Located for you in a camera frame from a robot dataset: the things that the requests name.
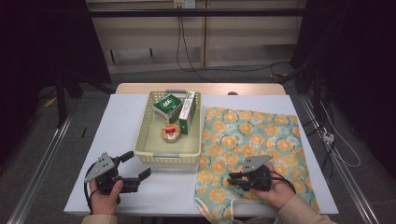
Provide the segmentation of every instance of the carton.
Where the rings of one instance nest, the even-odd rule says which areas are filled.
[[[155,117],[164,124],[175,123],[181,109],[181,100],[172,94],[165,95],[152,109]]]
[[[196,108],[196,93],[195,91],[188,91],[183,107],[181,108],[178,121],[180,124],[180,132],[182,134],[189,134],[192,118],[194,117]]]

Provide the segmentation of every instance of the beige basket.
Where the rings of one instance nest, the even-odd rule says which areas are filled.
[[[164,124],[155,118],[152,105],[168,93],[174,94],[184,102],[185,91],[152,91],[149,94],[134,153],[143,163],[195,164],[201,154],[201,93],[196,92],[197,106],[190,133],[182,134],[175,143],[167,143],[161,138]]]

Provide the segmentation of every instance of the white table surface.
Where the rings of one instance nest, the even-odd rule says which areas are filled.
[[[105,114],[93,139],[91,149],[82,166],[76,185],[70,194],[66,213],[86,216],[90,213],[84,196],[84,176],[88,168],[103,152],[117,157],[134,150],[144,108],[146,94],[111,95]],[[203,117],[205,110],[213,106],[233,109],[248,109],[265,113],[297,115],[288,95],[203,95]],[[299,123],[305,157],[312,186],[322,214],[338,214],[329,188],[308,143],[304,129]],[[122,177],[136,177],[146,168],[151,176],[141,182],[137,193],[123,193],[117,213],[142,217],[199,217],[193,202],[198,165],[145,164],[137,155],[119,166]],[[236,217],[274,217],[276,212],[265,205],[241,204],[234,206]]]

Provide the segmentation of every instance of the robotic arm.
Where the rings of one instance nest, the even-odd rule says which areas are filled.
[[[271,189],[272,180],[280,180],[286,182],[295,192],[294,186],[282,175],[271,172],[264,165],[273,158],[272,155],[261,155],[246,157],[242,165],[243,170],[240,173],[229,173],[227,181],[233,186],[239,186],[243,191],[250,189],[258,189],[268,191]],[[274,173],[279,177],[271,177],[270,173]]]
[[[91,165],[84,179],[85,197],[91,210],[91,197],[88,196],[87,190],[87,183],[91,180],[95,179],[96,185],[98,186],[99,190],[101,190],[104,194],[110,194],[114,184],[118,180],[122,180],[123,186],[121,193],[131,193],[137,192],[140,182],[151,175],[150,168],[140,173],[138,177],[123,178],[119,175],[118,168],[120,163],[128,161],[133,156],[134,153],[132,151],[129,151],[120,157],[111,158],[107,155],[107,153],[104,152],[102,156],[98,159],[98,161]],[[120,203],[120,196],[117,199],[117,203]]]

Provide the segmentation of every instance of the hand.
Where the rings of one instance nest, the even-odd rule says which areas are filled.
[[[273,164],[266,162],[264,164],[270,171],[276,172]],[[270,173],[271,177],[279,177],[274,173]],[[257,197],[264,199],[277,209],[281,209],[293,196],[294,192],[289,185],[281,180],[272,180],[272,186],[269,191],[261,191],[257,189],[250,189]]]
[[[119,197],[122,190],[123,182],[117,181],[113,186],[109,195],[103,194],[100,190],[97,190],[95,180],[90,181],[91,192],[96,192],[91,196],[92,213],[94,215],[115,215],[117,207],[117,198]]]

